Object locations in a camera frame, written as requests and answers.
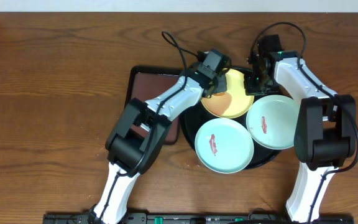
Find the green yellow sponge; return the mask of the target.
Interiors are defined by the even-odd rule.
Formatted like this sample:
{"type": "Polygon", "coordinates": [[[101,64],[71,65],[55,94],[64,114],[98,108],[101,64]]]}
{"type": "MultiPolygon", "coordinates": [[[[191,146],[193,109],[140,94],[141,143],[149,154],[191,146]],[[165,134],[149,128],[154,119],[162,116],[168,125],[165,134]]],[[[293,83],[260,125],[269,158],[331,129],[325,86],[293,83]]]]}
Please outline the green yellow sponge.
{"type": "Polygon", "coordinates": [[[203,95],[203,98],[211,98],[212,96],[223,96],[225,93],[225,91],[217,91],[210,89],[203,95]]]}

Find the yellow plate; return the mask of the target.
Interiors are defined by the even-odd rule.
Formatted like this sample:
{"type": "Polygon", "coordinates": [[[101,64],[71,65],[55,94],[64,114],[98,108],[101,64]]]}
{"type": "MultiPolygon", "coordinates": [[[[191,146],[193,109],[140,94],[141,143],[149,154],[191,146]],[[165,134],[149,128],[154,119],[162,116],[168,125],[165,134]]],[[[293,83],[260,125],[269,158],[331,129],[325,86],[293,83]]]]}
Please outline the yellow plate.
{"type": "Polygon", "coordinates": [[[203,98],[204,107],[222,118],[237,118],[248,112],[254,102],[254,96],[246,95],[244,74],[230,69],[226,73],[227,91],[223,96],[203,98]]]}

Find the green plate with stain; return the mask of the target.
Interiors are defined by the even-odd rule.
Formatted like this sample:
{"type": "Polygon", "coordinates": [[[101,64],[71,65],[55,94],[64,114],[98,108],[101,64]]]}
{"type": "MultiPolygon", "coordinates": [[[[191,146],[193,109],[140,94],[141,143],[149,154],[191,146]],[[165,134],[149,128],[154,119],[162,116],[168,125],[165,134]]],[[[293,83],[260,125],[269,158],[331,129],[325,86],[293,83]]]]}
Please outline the green plate with stain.
{"type": "Polygon", "coordinates": [[[246,126],[253,140],[261,146],[284,150],[294,146],[299,105],[283,95],[257,100],[246,116],[246,126]]]}

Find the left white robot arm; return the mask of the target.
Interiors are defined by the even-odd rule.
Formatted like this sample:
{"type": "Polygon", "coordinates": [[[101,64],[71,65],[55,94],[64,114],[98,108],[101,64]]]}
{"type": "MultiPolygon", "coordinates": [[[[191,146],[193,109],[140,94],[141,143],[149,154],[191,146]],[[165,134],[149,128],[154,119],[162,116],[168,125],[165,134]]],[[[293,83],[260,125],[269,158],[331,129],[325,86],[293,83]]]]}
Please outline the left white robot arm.
{"type": "Polygon", "coordinates": [[[178,81],[151,100],[133,98],[105,143],[109,173],[100,201],[90,210],[89,223],[119,223],[138,176],[155,162],[172,121],[203,97],[220,92],[227,69],[210,74],[182,71],[178,81]]]}

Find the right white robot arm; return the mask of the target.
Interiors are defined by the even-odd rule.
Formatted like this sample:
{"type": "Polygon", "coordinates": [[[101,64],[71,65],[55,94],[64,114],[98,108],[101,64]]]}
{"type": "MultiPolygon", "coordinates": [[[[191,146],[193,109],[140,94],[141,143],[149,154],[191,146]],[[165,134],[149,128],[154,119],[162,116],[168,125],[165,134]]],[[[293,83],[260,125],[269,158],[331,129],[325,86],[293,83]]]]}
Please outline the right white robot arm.
{"type": "Polygon", "coordinates": [[[285,204],[289,220],[311,223],[333,176],[354,167],[358,160],[356,102],[351,95],[338,95],[324,85],[296,51],[251,52],[253,74],[246,90],[265,96],[284,88],[299,107],[295,132],[290,135],[300,168],[293,192],[285,204]]]}

